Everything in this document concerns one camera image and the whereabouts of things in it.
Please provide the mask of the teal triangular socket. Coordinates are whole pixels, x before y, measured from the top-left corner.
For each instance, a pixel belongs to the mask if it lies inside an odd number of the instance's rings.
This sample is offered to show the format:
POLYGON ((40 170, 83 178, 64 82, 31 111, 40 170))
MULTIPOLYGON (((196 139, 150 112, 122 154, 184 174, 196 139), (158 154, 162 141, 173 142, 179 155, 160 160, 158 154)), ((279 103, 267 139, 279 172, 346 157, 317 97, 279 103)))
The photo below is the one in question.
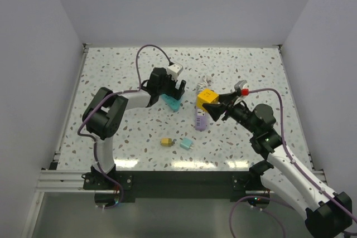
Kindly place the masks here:
POLYGON ((181 106, 181 99, 176 100, 175 98, 170 97, 166 94, 162 94, 161 98, 173 112, 177 112, 179 110, 181 106))

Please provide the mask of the yellow cube socket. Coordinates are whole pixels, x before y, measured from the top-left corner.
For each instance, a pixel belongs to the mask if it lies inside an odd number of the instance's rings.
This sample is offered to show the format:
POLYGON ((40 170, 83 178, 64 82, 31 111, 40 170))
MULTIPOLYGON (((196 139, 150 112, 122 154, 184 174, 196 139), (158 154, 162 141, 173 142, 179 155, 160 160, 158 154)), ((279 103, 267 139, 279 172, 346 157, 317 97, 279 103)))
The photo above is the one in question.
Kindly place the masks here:
POLYGON ((210 89, 204 89, 197 95, 196 106, 201 110, 205 110, 203 104, 217 104, 218 100, 219 94, 210 89))

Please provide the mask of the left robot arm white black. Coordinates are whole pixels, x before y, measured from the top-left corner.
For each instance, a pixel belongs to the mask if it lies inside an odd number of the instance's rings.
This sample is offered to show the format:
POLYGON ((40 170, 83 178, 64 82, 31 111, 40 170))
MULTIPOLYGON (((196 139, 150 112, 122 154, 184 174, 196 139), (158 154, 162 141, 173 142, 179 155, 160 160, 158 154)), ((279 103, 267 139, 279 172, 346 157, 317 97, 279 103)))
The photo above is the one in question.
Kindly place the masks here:
POLYGON ((119 129, 124 112, 134 108, 149 108, 161 95, 180 100, 185 92, 186 81, 176 86, 183 71, 180 64, 167 68, 155 67, 147 81, 140 82, 137 90, 113 92, 102 87, 95 94, 82 117, 78 135, 91 138, 94 142, 94 163, 91 170, 97 171, 96 183, 103 189, 115 184, 113 137, 119 129))

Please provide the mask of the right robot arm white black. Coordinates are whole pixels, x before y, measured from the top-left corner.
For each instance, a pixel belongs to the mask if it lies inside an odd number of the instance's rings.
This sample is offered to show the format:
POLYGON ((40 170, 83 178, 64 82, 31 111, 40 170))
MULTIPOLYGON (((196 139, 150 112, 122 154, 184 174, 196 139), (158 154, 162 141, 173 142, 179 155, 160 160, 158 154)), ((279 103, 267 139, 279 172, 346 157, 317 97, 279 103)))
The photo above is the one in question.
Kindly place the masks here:
POLYGON ((356 221, 351 198, 345 192, 337 193, 301 163, 287 146, 284 133, 274 129, 276 119, 269 105, 250 110, 243 104, 241 98, 250 93, 240 89, 220 95, 217 104, 203 104, 214 121, 232 118, 252 133, 252 148, 264 160, 250 168, 250 186, 279 195, 301 215, 313 237, 344 233, 356 221))

